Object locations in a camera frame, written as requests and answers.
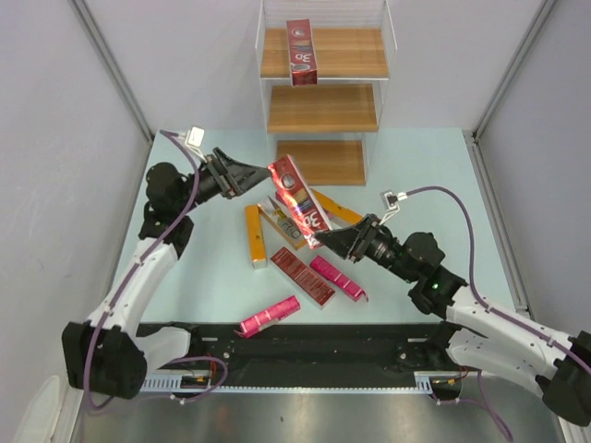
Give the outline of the red silver 3D toothpaste box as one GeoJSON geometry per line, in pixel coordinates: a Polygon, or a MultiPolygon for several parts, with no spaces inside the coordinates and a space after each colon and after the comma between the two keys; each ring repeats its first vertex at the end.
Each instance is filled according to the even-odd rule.
{"type": "Polygon", "coordinates": [[[294,158],[287,154],[271,163],[268,169],[278,195],[304,235],[308,246],[311,249],[322,247],[316,234],[328,232],[332,226],[326,212],[296,166],[294,158]]]}

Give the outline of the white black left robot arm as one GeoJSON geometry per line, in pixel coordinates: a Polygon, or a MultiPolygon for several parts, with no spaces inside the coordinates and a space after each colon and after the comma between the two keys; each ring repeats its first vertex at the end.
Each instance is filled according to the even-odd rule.
{"type": "Polygon", "coordinates": [[[140,337],[139,323],[188,245],[194,227],[188,212],[216,196],[240,197],[270,177],[268,168],[238,162],[220,149],[190,174],[170,162],[147,171],[143,223],[124,276],[84,322],[70,322],[62,332],[71,387],[131,400],[150,372],[173,361],[186,369],[202,362],[204,347],[188,330],[163,326],[140,337]]]}

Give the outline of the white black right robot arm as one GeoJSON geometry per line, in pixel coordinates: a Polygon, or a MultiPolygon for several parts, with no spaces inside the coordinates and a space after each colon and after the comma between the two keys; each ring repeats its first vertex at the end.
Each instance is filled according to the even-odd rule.
{"type": "Polygon", "coordinates": [[[426,347],[433,368],[458,364],[490,372],[534,393],[563,420],[590,424],[589,332],[573,336],[477,295],[472,282],[443,266],[432,233],[400,242],[369,214],[315,238],[338,257],[370,259],[411,284],[408,295],[417,309],[442,320],[442,337],[426,347]]]}

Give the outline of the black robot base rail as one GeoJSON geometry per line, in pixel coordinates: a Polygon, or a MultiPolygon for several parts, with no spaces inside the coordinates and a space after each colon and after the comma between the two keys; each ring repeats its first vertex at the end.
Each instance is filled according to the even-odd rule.
{"type": "Polygon", "coordinates": [[[417,324],[285,324],[271,326],[251,338],[236,334],[229,323],[179,323],[191,334],[187,362],[171,363],[164,370],[197,369],[228,376],[258,371],[274,373],[318,367],[324,373],[348,374],[367,369],[375,378],[382,368],[391,372],[465,372],[457,387],[435,388],[449,399],[468,382],[487,371],[456,364],[443,348],[454,327],[417,324]]]}

